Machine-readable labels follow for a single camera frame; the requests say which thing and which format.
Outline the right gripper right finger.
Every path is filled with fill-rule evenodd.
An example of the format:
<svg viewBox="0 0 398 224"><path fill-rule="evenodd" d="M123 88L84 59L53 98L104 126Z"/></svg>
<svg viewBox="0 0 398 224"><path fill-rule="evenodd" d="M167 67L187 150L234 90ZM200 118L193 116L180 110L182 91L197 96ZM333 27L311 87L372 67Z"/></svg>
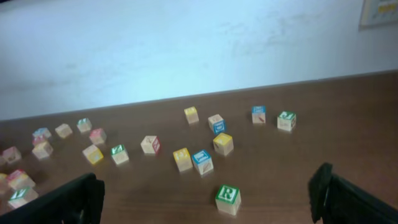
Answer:
<svg viewBox="0 0 398 224"><path fill-rule="evenodd" d="M332 173L333 165L322 164L308 182L310 211L316 223L397 224L397 210Z"/></svg>

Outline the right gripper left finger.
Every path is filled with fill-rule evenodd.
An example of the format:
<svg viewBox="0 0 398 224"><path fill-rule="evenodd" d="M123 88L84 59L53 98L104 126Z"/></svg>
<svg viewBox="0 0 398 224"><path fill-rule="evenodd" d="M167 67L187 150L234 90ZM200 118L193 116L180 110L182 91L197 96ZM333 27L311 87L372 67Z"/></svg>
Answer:
<svg viewBox="0 0 398 224"><path fill-rule="evenodd" d="M87 173L1 215L2 224L100 224L105 183Z"/></svg>

